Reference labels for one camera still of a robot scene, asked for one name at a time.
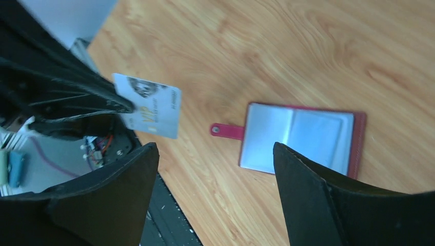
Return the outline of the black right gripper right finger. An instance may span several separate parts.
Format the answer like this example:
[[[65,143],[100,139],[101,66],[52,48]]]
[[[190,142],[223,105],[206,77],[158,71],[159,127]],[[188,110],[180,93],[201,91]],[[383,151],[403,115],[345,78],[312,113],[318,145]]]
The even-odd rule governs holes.
[[[434,192],[378,188],[282,143],[273,164],[291,245],[434,245]]]

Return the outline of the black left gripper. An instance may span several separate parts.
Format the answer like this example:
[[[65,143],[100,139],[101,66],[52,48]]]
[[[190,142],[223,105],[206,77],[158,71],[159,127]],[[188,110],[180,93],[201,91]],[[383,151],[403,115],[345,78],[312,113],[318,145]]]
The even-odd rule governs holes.
[[[136,148],[117,113],[134,105],[52,37],[18,1],[1,1],[1,98],[38,120],[44,136],[88,140],[90,158],[113,163]]]

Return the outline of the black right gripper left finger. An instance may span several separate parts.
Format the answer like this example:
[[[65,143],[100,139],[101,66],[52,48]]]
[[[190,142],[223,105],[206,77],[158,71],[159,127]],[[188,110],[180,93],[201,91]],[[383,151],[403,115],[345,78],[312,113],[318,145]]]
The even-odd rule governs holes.
[[[40,193],[1,198],[1,245],[139,245],[159,150],[120,160]]]

